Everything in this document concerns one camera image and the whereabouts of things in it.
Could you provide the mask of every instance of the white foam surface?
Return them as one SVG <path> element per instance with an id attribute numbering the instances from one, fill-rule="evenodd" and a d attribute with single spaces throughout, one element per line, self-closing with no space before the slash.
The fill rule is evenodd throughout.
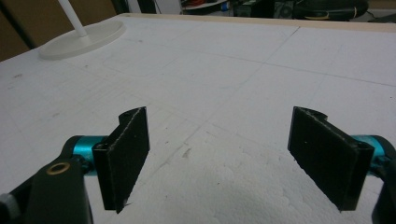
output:
<path id="1" fill-rule="evenodd" d="M 396 34 L 117 17 L 118 40 L 49 62 L 0 63 L 0 191 L 73 135 L 107 135 L 146 106 L 151 150 L 129 199 L 95 223 L 371 223 L 382 182 L 340 213 L 289 154 L 292 108 L 396 145 Z"/>

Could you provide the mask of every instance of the scratch mark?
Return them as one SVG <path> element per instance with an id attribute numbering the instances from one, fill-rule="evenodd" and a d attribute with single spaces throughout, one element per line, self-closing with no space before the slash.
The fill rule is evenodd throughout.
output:
<path id="1" fill-rule="evenodd" d="M 189 149 L 187 149 L 187 151 L 185 152 L 185 153 L 183 153 L 183 158 L 184 159 L 188 159 L 189 158 L 189 155 L 190 155 L 190 151 L 191 151 L 191 147 L 189 148 Z"/>
<path id="2" fill-rule="evenodd" d="M 128 124 L 125 127 L 125 130 L 129 129 L 132 126 L 132 123 L 134 122 L 134 117 L 137 116 L 140 112 L 140 110 L 142 110 L 142 108 L 138 108 L 136 110 L 136 112 L 132 115 L 131 120 L 129 120 Z M 122 132 L 120 134 L 120 136 L 114 141 L 113 145 L 108 149 L 109 151 L 114 150 L 114 146 L 123 138 L 123 136 L 125 135 L 125 132 Z"/>

